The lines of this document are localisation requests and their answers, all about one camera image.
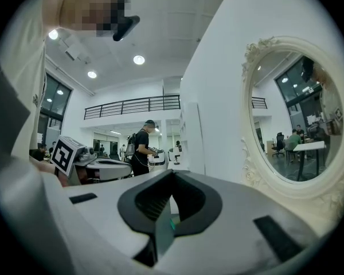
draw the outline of round ceiling light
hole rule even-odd
[[[89,76],[90,78],[96,78],[96,77],[97,77],[97,74],[96,74],[94,71],[90,71],[90,72],[88,72],[88,76]]]
[[[58,38],[58,32],[57,30],[52,30],[48,36],[50,37],[50,39],[56,40]]]
[[[141,56],[141,55],[136,55],[136,56],[134,57],[134,63],[135,63],[135,64],[142,65],[144,62],[145,62],[145,59],[144,59],[143,56]]]

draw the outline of backpack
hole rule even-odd
[[[133,156],[133,154],[135,153],[135,140],[136,140],[136,134],[133,133],[127,142],[125,157]]]

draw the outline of black pants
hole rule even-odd
[[[131,166],[132,166],[132,170],[134,172],[134,176],[138,176],[138,175],[149,173],[148,165],[141,164],[139,160],[135,157],[135,155],[132,156]]]

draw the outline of gray floor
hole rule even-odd
[[[282,176],[297,181],[298,178],[298,171],[299,171],[299,157],[296,156],[295,160],[293,162],[289,163],[287,165],[287,159],[286,159],[286,153],[284,151],[284,156],[269,156],[267,155],[267,158],[269,162],[272,164],[272,166],[275,168],[277,172],[279,172]],[[319,150],[319,174],[323,172],[325,169],[324,165],[324,158],[323,151]],[[300,177],[299,181],[307,181],[312,178],[315,178],[316,175],[316,153],[315,151],[308,152],[307,159],[304,160],[304,166],[303,166],[303,172],[302,176]]]

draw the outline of ornate white mirror frame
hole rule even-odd
[[[328,168],[319,176],[305,182],[285,179],[270,164],[259,146],[253,122],[251,98],[254,82],[252,76],[261,59],[276,50],[291,50],[304,54],[324,66],[334,79],[341,95],[344,115],[344,65],[338,58],[328,54],[313,44],[294,37],[272,37],[259,40],[258,44],[247,46],[246,63],[243,64],[243,150],[247,153],[244,168],[244,182],[258,190],[271,187],[276,194],[292,199],[314,199],[326,203],[336,203],[336,208],[344,210],[344,122],[343,137],[339,151]]]

